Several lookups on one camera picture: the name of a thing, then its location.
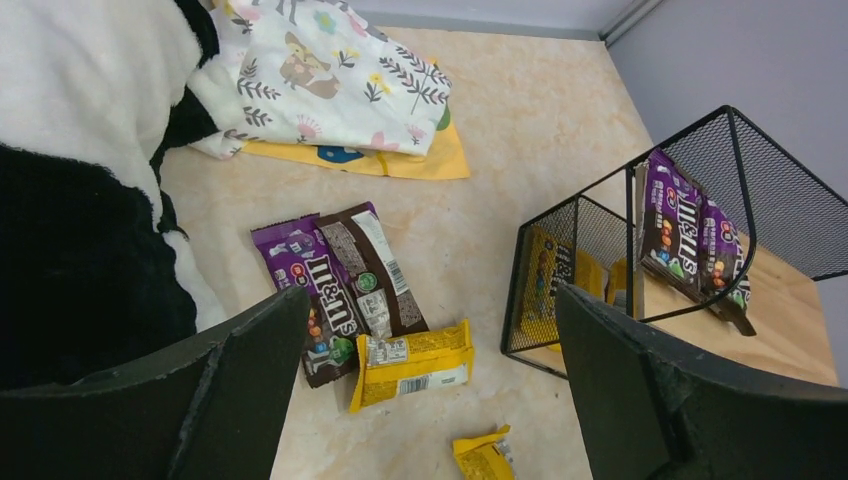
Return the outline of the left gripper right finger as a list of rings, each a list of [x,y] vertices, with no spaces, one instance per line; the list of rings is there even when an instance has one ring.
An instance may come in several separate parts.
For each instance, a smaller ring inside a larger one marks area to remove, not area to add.
[[[566,285],[555,301],[596,479],[843,479],[844,389],[745,366]]]

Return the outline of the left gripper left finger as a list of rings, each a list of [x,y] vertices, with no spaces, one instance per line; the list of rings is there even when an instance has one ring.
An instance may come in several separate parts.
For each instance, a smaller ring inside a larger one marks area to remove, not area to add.
[[[1,395],[5,479],[266,479],[310,312],[301,287],[71,385]]]

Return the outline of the yellow M&M bag small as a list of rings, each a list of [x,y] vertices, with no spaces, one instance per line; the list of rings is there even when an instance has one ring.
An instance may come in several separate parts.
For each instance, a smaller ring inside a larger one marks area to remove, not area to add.
[[[465,480],[516,480],[511,448],[506,435],[511,426],[494,433],[452,441],[455,462]]]

